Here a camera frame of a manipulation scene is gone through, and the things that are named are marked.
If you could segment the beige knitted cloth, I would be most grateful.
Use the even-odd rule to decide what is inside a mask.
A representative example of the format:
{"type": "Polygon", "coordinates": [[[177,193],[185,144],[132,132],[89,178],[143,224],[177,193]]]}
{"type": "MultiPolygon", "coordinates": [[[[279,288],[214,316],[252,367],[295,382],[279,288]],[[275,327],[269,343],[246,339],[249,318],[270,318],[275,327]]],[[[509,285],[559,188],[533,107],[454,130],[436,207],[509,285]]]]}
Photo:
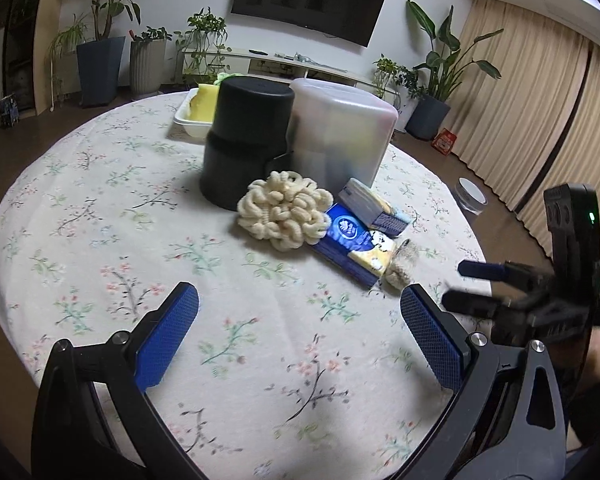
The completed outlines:
{"type": "Polygon", "coordinates": [[[393,254],[385,272],[385,281],[396,290],[414,282],[414,271],[419,260],[419,249],[411,240],[404,240],[393,254]]]}

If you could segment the cream chenille loop scrubber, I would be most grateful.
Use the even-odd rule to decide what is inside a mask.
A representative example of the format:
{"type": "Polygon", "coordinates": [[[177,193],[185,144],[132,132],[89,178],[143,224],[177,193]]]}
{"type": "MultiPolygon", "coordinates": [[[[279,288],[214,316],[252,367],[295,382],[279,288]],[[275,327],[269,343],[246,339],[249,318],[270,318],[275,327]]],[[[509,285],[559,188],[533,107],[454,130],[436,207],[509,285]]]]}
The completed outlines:
{"type": "Polygon", "coordinates": [[[237,223],[256,240],[289,252],[322,240],[332,219],[332,193],[294,171],[272,171],[248,185],[237,203],[237,223]]]}

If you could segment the yellow rectangular sponge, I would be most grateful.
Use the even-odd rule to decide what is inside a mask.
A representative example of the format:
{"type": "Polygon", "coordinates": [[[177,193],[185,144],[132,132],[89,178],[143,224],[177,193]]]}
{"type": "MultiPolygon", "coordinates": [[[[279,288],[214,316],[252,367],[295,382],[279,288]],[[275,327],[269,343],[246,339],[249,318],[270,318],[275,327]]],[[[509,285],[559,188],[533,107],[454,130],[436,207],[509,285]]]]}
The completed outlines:
{"type": "Polygon", "coordinates": [[[213,122],[220,86],[200,84],[188,102],[188,119],[193,122],[213,122]]]}

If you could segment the light blue tissue pack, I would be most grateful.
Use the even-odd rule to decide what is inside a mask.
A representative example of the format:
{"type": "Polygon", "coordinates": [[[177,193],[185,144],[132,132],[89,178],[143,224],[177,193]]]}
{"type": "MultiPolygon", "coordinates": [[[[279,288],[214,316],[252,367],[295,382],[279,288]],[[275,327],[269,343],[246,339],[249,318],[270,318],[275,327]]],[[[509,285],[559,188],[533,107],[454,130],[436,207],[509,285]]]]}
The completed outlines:
{"type": "Polygon", "coordinates": [[[394,208],[366,184],[350,178],[338,193],[340,203],[347,207],[367,229],[383,232],[391,238],[400,236],[413,219],[394,208]]]}

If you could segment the white round robot vacuum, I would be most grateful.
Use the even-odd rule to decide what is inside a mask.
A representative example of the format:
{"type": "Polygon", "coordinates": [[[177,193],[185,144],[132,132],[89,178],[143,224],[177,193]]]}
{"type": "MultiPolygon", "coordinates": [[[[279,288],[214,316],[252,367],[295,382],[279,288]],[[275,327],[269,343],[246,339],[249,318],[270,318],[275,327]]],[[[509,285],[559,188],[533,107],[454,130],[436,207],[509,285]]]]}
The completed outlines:
{"type": "Polygon", "coordinates": [[[465,210],[475,216],[481,214],[488,206],[488,199],[474,182],[460,177],[454,188],[455,196],[465,210]]]}

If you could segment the floral white tablecloth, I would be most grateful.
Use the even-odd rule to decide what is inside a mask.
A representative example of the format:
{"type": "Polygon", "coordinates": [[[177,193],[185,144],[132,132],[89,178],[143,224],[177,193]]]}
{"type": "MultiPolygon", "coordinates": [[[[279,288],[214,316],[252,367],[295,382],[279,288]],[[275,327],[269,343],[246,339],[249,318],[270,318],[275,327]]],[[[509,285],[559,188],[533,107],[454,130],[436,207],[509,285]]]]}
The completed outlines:
{"type": "Polygon", "coordinates": [[[276,252],[198,188],[179,93],[110,110],[0,203],[0,323],[34,380],[61,338],[130,330],[181,282],[200,310],[149,397],[212,479],[382,479],[448,403],[399,296],[276,252]]]}

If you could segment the beige curtain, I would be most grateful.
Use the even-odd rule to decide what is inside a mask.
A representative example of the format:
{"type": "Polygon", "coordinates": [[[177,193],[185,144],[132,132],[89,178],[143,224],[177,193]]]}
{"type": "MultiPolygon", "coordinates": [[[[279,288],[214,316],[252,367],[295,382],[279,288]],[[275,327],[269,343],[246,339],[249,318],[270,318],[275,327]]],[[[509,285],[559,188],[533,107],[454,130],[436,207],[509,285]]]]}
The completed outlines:
{"type": "Polygon", "coordinates": [[[586,183],[600,204],[600,47],[498,0],[474,0],[460,41],[502,76],[466,70],[443,124],[453,152],[549,250],[544,190],[586,183]]]}

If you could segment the bird of paradise plant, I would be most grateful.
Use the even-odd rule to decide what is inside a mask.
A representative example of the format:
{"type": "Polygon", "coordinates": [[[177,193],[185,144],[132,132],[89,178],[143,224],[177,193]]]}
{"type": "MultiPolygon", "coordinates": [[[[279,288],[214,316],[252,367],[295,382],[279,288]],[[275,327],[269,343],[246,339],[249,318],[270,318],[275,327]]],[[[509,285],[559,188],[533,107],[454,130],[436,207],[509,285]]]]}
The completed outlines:
{"type": "Polygon", "coordinates": [[[451,110],[448,101],[460,88],[469,67],[477,66],[480,72],[493,80],[502,78],[500,70],[490,61],[475,58],[474,50],[478,44],[500,36],[504,29],[477,36],[464,48],[452,32],[454,6],[450,6],[441,25],[434,24],[426,11],[414,0],[407,0],[406,10],[426,34],[430,50],[425,61],[410,70],[417,78],[421,72],[426,72],[428,76],[423,87],[417,86],[418,103],[406,123],[405,131],[417,140],[432,141],[451,110]]]}

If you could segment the translucent plastic storage box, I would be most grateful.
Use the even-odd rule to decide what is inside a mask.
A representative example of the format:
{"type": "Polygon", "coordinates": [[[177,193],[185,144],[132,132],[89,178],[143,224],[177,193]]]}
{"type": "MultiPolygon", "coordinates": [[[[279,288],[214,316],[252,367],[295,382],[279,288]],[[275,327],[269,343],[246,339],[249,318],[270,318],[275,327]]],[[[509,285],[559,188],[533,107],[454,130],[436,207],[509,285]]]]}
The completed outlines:
{"type": "Polygon", "coordinates": [[[334,194],[352,178],[371,186],[398,120],[396,109],[334,82],[298,78],[290,88],[291,169],[334,194]]]}

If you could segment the white plastic tray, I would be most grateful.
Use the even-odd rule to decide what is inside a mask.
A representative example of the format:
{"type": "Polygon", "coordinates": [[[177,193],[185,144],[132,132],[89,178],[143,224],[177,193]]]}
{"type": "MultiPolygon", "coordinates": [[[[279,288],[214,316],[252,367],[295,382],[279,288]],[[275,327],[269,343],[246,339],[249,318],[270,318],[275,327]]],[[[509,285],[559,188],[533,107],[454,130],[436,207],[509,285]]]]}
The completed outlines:
{"type": "Polygon", "coordinates": [[[185,99],[174,114],[173,122],[175,125],[182,127],[191,139],[196,142],[204,142],[211,129],[211,122],[196,122],[196,120],[189,119],[189,101],[197,95],[197,92],[197,88],[191,88],[186,93],[185,99]]]}

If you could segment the black cylindrical container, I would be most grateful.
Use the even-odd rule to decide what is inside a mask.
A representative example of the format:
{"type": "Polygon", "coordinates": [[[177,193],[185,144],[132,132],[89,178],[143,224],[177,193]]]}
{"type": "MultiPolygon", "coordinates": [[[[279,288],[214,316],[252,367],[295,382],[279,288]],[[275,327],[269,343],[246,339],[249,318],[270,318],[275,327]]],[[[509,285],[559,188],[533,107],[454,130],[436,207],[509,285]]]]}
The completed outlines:
{"type": "Polygon", "coordinates": [[[292,104],[288,84],[250,76],[220,83],[199,178],[204,198],[235,211],[248,185],[288,167],[292,104]]]}

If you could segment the white tv console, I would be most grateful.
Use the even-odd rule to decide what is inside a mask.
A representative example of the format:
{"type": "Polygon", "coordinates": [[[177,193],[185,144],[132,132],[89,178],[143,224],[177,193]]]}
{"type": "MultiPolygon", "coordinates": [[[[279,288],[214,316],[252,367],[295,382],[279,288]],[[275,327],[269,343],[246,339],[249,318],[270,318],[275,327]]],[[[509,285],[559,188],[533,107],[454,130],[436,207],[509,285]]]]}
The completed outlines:
{"type": "Polygon", "coordinates": [[[397,106],[399,101],[396,90],[389,86],[377,87],[370,78],[342,68],[311,61],[298,61],[286,54],[279,56],[264,54],[261,51],[231,48],[221,50],[213,48],[207,52],[184,49],[178,55],[178,70],[183,78],[211,82],[215,81],[219,73],[250,75],[283,84],[290,84],[297,78],[311,78],[365,90],[394,106],[397,106]]]}

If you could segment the white ribbed planter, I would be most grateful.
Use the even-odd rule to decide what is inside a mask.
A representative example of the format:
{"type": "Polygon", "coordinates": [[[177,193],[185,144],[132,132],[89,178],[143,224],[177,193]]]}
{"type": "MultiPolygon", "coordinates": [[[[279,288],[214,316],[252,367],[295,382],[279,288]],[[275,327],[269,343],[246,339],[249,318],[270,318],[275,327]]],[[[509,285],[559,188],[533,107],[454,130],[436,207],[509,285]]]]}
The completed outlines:
{"type": "Polygon", "coordinates": [[[165,54],[165,39],[131,44],[130,87],[133,96],[148,96],[160,89],[165,54]]]}

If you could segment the dark blue square planter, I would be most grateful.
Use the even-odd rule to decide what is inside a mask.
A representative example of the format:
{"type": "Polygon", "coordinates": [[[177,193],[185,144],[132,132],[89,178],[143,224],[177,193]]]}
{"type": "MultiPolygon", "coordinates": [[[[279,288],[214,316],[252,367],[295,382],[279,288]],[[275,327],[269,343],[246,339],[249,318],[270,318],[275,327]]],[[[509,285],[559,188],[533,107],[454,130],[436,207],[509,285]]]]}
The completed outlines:
{"type": "Polygon", "coordinates": [[[76,47],[83,107],[107,105],[116,97],[124,43],[120,36],[76,47]]]}

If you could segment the trailing pothos plant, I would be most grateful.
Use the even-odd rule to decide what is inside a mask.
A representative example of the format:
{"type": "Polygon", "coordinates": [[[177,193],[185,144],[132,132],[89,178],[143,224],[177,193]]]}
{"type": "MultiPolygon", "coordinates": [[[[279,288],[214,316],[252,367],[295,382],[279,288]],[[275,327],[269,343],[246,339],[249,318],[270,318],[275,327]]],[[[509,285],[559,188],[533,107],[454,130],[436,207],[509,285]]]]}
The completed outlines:
{"type": "Polygon", "coordinates": [[[225,70],[225,55],[230,52],[226,42],[226,21],[215,15],[210,6],[192,14],[183,30],[173,33],[178,58],[182,61],[184,79],[213,84],[225,70]]]}

